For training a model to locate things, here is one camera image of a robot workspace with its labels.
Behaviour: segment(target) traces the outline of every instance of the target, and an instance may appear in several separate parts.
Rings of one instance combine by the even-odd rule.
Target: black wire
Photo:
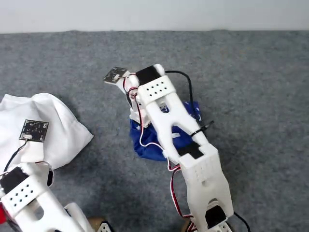
[[[7,223],[14,232],[21,232],[19,226],[16,223],[14,223],[12,220],[8,219]]]
[[[14,154],[12,154],[12,156],[11,156],[9,162],[6,164],[6,166],[5,166],[5,168],[4,168],[4,171],[5,171],[5,172],[8,170],[8,168],[9,168],[10,163],[12,162],[12,160],[13,160],[13,159],[15,158],[15,156],[19,153],[19,151],[20,151],[21,149],[24,148],[24,146],[27,144],[27,142],[28,142],[28,140],[26,140],[25,143],[24,143],[23,145],[21,145],[21,147],[19,147],[19,148],[17,149],[17,151],[14,152]]]
[[[203,125],[202,122],[199,121],[198,115],[197,115],[197,110],[194,107],[194,103],[193,103],[193,89],[192,89],[192,82],[191,82],[191,79],[190,79],[189,75],[184,73],[184,72],[182,72],[182,71],[178,71],[178,70],[167,70],[167,71],[165,71],[165,73],[178,73],[178,74],[183,75],[185,78],[187,78],[187,81],[188,81],[188,84],[189,84],[189,95],[190,95],[191,107],[192,107],[195,119],[196,119],[198,125],[201,127],[199,130],[197,130],[197,131],[193,132],[192,134],[190,134],[190,136],[192,137],[192,136],[196,135],[199,132],[203,132],[205,134],[205,130],[207,130],[207,128],[210,125],[212,125],[214,123],[214,121],[212,120],[208,125]]]
[[[190,94],[190,103],[191,103],[191,107],[193,109],[193,113],[194,113],[194,116],[195,116],[195,119],[197,121],[197,123],[201,126],[200,122],[198,121],[198,116],[197,116],[197,111],[193,105],[193,90],[192,90],[192,82],[191,82],[191,79],[189,77],[188,74],[182,72],[182,71],[178,71],[178,70],[168,70],[168,71],[165,71],[165,73],[178,73],[178,74],[181,74],[183,76],[185,76],[185,78],[187,78],[188,80],[188,84],[189,84],[189,94]]]
[[[247,221],[246,221],[244,218],[242,218],[241,216],[239,216],[239,214],[236,213],[235,211],[234,211],[234,214],[235,214],[235,216],[238,217],[243,223],[245,223],[248,232],[251,232],[250,226],[249,226],[249,224],[247,223]]]

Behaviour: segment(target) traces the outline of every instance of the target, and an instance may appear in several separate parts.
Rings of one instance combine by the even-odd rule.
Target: white wire
[[[137,105],[137,107],[138,107],[138,112],[139,112],[139,114],[141,114],[141,112],[140,112],[140,107],[139,107],[139,105],[138,104],[136,104]],[[163,147],[161,147],[159,144],[157,144],[157,143],[153,143],[153,142],[150,142],[150,143],[147,143],[146,145],[144,145],[144,144],[142,144],[142,142],[141,142],[141,139],[142,139],[142,137],[143,137],[143,135],[144,135],[144,126],[143,126],[143,121],[142,121],[142,116],[140,115],[140,120],[141,120],[141,122],[140,122],[140,125],[141,125],[141,133],[140,133],[140,145],[141,146],[143,146],[143,147],[147,147],[147,146],[149,146],[149,145],[156,145],[157,147],[159,147],[161,150],[162,150],[162,152],[164,151],[164,149],[163,149]],[[176,170],[177,168],[179,168],[179,166],[175,166],[174,168],[170,168],[170,162],[169,162],[169,159],[167,158],[167,160],[168,160],[168,170],[170,171],[170,172],[173,172],[174,170]]]
[[[136,105],[137,105],[137,107],[138,107],[138,109],[139,109],[139,114],[141,114],[139,105],[138,105],[138,104],[136,104]],[[159,144],[157,144],[157,143],[150,142],[150,143],[147,143],[146,145],[144,145],[144,144],[141,143],[141,138],[143,137],[143,134],[144,134],[144,126],[143,126],[142,116],[140,116],[140,120],[141,120],[141,122],[140,122],[140,125],[141,125],[140,145],[143,146],[143,147],[147,147],[147,146],[149,146],[149,145],[152,144],[152,145],[156,145],[156,146],[159,147],[162,151],[164,151],[163,147],[161,147],[161,146],[160,146]]]
[[[169,161],[168,158],[167,158],[167,160],[168,160],[168,170],[169,170],[170,172],[173,172],[174,170],[176,170],[177,168],[179,168],[179,165],[176,165],[175,167],[170,168],[170,161]]]

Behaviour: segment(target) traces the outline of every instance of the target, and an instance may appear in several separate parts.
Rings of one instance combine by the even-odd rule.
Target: gray carpet
[[[309,32],[77,32],[0,35],[0,96],[58,96],[95,135],[52,187],[62,204],[117,232],[178,232],[164,162],[141,159],[113,66],[161,63],[188,73],[220,152],[235,210],[256,232],[309,228]],[[186,80],[170,75],[188,99]],[[183,210],[185,184],[175,180]],[[237,232],[246,228],[236,218]],[[10,231],[0,226],[0,231]]]

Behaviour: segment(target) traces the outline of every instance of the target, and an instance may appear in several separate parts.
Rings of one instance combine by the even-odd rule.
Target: cable
[[[13,159],[15,158],[15,156],[19,153],[19,151],[20,151],[21,149],[23,149],[23,148],[26,146],[27,142],[28,142],[28,140],[26,139],[25,143],[24,143],[23,145],[21,145],[21,146],[17,149],[17,151],[14,152],[14,154],[12,154],[12,156],[11,156],[9,162],[6,164],[6,166],[5,166],[5,168],[4,168],[4,171],[5,171],[5,172],[8,170],[8,168],[9,168],[11,162],[13,161]]]
[[[183,218],[193,218],[193,216],[191,214],[186,214],[186,215],[182,214],[180,207],[179,207],[179,204],[178,204],[178,201],[177,201],[177,198],[176,198],[176,195],[175,195],[175,192],[174,192],[174,175],[178,171],[180,171],[180,167],[178,167],[176,170],[173,171],[172,177],[170,179],[170,194],[172,196],[172,199],[173,199],[173,202],[174,202],[174,205],[176,207],[178,214]]]
[[[167,160],[168,160],[168,170],[169,170],[170,172],[173,172],[173,171],[175,171],[177,168],[180,168],[180,165],[179,165],[179,164],[172,168],[171,165],[170,165],[170,161],[169,161],[168,158],[167,158]]]
[[[161,147],[161,146],[160,146],[159,144],[157,144],[157,143],[151,142],[151,143],[148,143],[148,144],[146,144],[146,145],[144,145],[144,144],[141,143],[141,139],[142,139],[143,134],[144,134],[144,126],[143,126],[143,121],[142,121],[142,118],[141,118],[140,106],[139,106],[139,104],[138,104],[137,102],[136,102],[136,106],[137,106],[137,110],[138,110],[138,112],[139,112],[140,126],[141,126],[140,145],[143,146],[143,147],[146,147],[146,146],[148,146],[148,145],[153,144],[153,145],[158,146],[162,151],[164,151],[163,147]],[[169,170],[170,172],[173,172],[173,171],[175,171],[177,168],[180,168],[180,165],[176,165],[175,167],[172,168],[171,165],[170,165],[170,161],[169,161],[168,158],[167,158],[167,160],[168,160],[168,170]]]
[[[165,71],[165,73],[178,73],[178,74],[181,74],[183,75],[185,78],[187,78],[188,80],[188,84],[189,84],[189,95],[190,95],[190,103],[191,103],[191,107],[192,107],[192,110],[193,110],[193,113],[194,113],[194,116],[195,116],[195,119],[196,121],[198,122],[198,116],[197,116],[197,111],[194,107],[194,104],[193,104],[193,90],[192,90],[192,82],[191,82],[191,79],[189,77],[188,74],[184,73],[184,72],[181,72],[181,71],[177,71],[177,70],[167,70]]]
[[[167,70],[165,71],[165,73],[178,73],[178,74],[181,74],[183,75],[185,78],[187,78],[187,81],[188,81],[188,84],[189,84],[189,95],[190,95],[190,103],[191,103],[191,107],[192,107],[192,110],[193,110],[193,113],[194,113],[194,116],[195,116],[195,119],[198,123],[198,125],[201,127],[199,130],[193,132],[190,136],[194,136],[196,135],[197,133],[199,132],[203,132],[205,130],[207,130],[207,128],[214,123],[214,121],[211,121],[208,125],[203,125],[201,121],[198,120],[198,115],[197,115],[197,111],[196,111],[196,108],[194,107],[194,101],[193,101],[193,89],[192,89],[192,82],[191,82],[191,79],[189,77],[188,74],[182,72],[182,71],[178,71],[178,70]]]
[[[235,216],[238,217],[243,223],[245,223],[248,232],[251,232],[250,226],[249,226],[249,224],[247,223],[247,221],[246,221],[244,218],[242,218],[242,217],[241,217],[238,213],[236,213],[235,211],[234,211],[234,214],[235,214]]]
[[[140,145],[143,146],[143,147],[146,147],[146,146],[149,146],[149,145],[156,145],[157,147],[159,147],[162,151],[164,151],[163,147],[161,147],[159,144],[157,143],[147,143],[146,145],[142,144],[141,143],[141,139],[143,137],[143,134],[144,134],[144,126],[143,126],[143,121],[142,121],[142,118],[141,118],[141,113],[140,113],[140,107],[139,107],[139,104],[136,102],[136,106],[137,106],[137,110],[139,112],[139,117],[140,117],[140,127],[141,127],[141,133],[140,133]]]
[[[125,93],[129,93],[129,92],[126,91],[126,79],[129,78],[129,76],[131,76],[131,75],[135,75],[135,72],[132,72],[132,73],[130,73],[128,76],[126,76],[126,77],[124,78],[123,83],[122,83],[122,88],[124,89]]]

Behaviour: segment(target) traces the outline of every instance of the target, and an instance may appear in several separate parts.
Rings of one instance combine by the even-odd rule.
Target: white cloth
[[[11,165],[46,161],[56,169],[71,162],[93,138],[55,96],[40,93],[22,98],[6,94],[0,103],[0,173],[12,154],[25,142],[19,140],[19,136],[26,119],[49,122],[45,142],[29,141]]]

